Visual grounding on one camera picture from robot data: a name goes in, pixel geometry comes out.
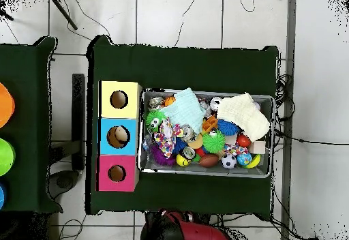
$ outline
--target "gray plastic bin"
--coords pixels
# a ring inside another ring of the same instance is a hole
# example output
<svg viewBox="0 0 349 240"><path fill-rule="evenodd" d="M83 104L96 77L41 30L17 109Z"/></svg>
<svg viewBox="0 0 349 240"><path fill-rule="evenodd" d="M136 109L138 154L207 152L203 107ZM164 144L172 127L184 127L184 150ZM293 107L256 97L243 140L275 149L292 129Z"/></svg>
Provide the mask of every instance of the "gray plastic bin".
<svg viewBox="0 0 349 240"><path fill-rule="evenodd" d="M249 177L249 178L265 178L271 174L273 167L273 142L274 142L274 127L275 127L275 100L268 95L251 95L253 100L260 104L260 111L268 119L270 123L269 132L261 138L266 141L266 151L264 155L261 155L260 163L255 168L241 168L239 166L233 169L224 168L220 162L214 167L205 168L197 163L191 163L187 167L174 166L162 166L157 164L151 153L147 153L142 148L142 142L147 132L145 127L145 118L149 113L148 103L151 98L163 97L167 98L180 91L177 90L164 90L153 91L151 89L144 89L142 92L142 104L144 106L144 113L140 115L140 131L139 131L139 146L138 146L138 167L143 172L159 172L159 173L176 173L176 174L189 174L189 175L208 175L208 176L226 176L226 177ZM194 91L194 93L202 98L210 100L213 97L233 97L239 94L236 93L211 93L204 91Z"/></svg>

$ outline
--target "orange toy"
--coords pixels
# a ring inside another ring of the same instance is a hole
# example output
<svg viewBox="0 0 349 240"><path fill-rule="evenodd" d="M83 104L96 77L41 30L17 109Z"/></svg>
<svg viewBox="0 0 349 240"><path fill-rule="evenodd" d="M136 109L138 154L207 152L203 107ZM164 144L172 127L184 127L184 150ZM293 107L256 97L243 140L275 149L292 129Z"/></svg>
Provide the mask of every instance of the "orange toy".
<svg viewBox="0 0 349 240"><path fill-rule="evenodd" d="M175 102L176 98L175 97L168 97L165 99L165 106L169 106Z"/></svg>
<svg viewBox="0 0 349 240"><path fill-rule="evenodd" d="M0 102L0 128L2 128L14 113L14 99L1 83Z"/></svg>
<svg viewBox="0 0 349 240"><path fill-rule="evenodd" d="M203 124L202 124L202 132L201 134L206 134L210 132L213 128L217 128L218 120L215 118L215 115L210 116Z"/></svg>

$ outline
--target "blue box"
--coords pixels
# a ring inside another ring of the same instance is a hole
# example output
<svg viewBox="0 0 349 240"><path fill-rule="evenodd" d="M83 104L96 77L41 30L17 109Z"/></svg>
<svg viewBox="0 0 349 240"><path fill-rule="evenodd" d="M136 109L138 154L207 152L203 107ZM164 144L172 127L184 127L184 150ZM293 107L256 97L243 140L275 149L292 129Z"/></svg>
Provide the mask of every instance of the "blue box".
<svg viewBox="0 0 349 240"><path fill-rule="evenodd" d="M114 126L123 126L130 134L130 140L122 148L114 148L107 141L107 134ZM101 118L100 134L100 154L101 155L136 155L137 148L137 120L136 119L105 119Z"/></svg>

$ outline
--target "green spiky ball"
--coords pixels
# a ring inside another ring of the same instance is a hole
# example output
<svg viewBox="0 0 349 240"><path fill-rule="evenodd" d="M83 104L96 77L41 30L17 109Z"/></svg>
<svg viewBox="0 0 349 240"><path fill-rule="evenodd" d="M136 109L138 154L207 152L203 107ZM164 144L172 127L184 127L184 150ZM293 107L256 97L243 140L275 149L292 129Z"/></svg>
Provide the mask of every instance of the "green spiky ball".
<svg viewBox="0 0 349 240"><path fill-rule="evenodd" d="M204 147L210 153L217 153L224 148L224 143L226 142L226 138L223 133L219 130L214 131L216 133L215 136L212 136L212 132L209 132L203 136Z"/></svg>
<svg viewBox="0 0 349 240"><path fill-rule="evenodd" d="M164 113L160 112L159 110L152 110L147 116L147 119L145 121L145 125L152 132L157 132L159 130L159 126L162 122L162 119L165 119L165 118L166 118L166 116ZM151 124L152 120L154 120L154 119L159 119L160 124L157 127L150 127L150 124Z"/></svg>

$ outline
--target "yellow box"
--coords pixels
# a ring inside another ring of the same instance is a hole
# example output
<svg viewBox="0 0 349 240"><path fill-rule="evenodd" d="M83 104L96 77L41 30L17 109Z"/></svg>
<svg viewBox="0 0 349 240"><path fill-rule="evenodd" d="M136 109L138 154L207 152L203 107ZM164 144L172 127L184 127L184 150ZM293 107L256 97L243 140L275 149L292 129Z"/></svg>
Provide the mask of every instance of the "yellow box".
<svg viewBox="0 0 349 240"><path fill-rule="evenodd" d="M138 119L141 91L137 82L101 81L102 117Z"/></svg>

